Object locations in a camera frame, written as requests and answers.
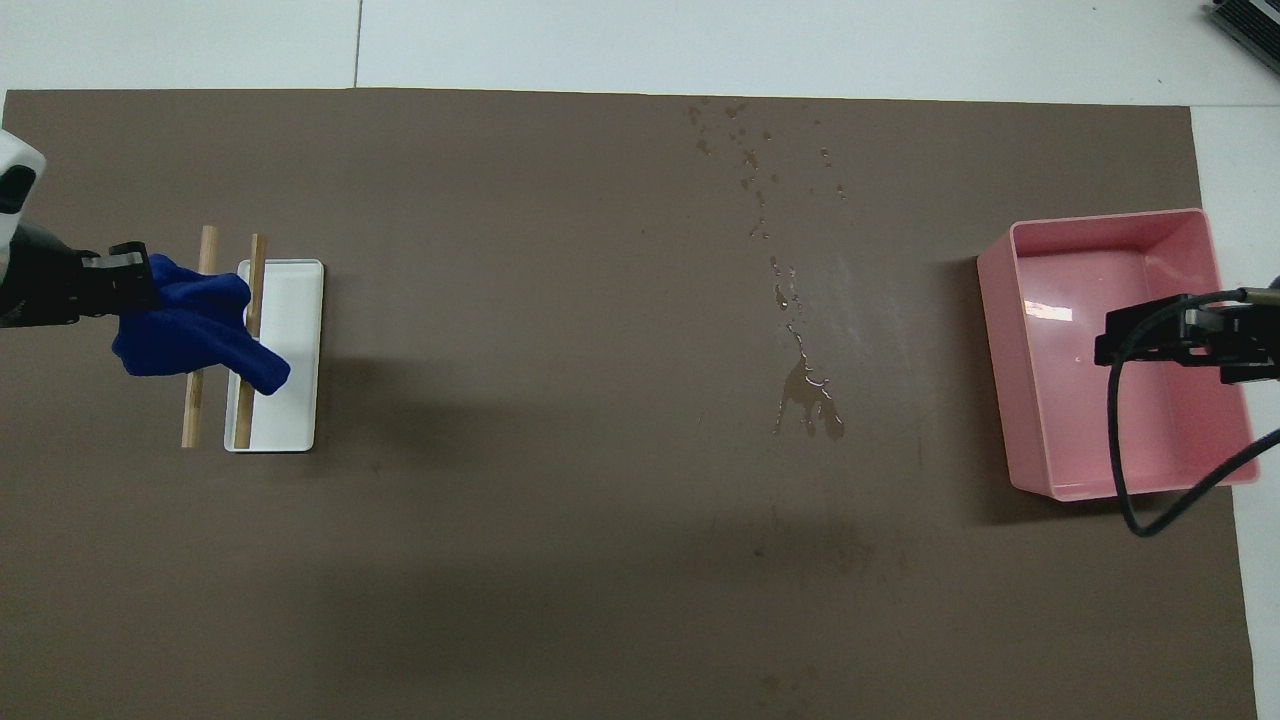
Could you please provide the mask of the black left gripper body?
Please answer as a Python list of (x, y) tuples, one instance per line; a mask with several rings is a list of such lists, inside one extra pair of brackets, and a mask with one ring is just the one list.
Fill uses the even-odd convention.
[(18, 225), (3, 274), (1, 327), (69, 325), (102, 316), (100, 305), (84, 299), (90, 287), (84, 263), (100, 258), (68, 247), (41, 227)]

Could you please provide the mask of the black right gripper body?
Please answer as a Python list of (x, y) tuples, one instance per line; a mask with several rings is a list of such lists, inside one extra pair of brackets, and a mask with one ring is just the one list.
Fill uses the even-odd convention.
[(1247, 299), (1234, 305), (1197, 304), (1185, 311), (1190, 343), (1185, 365), (1221, 373), (1276, 373), (1279, 301)]

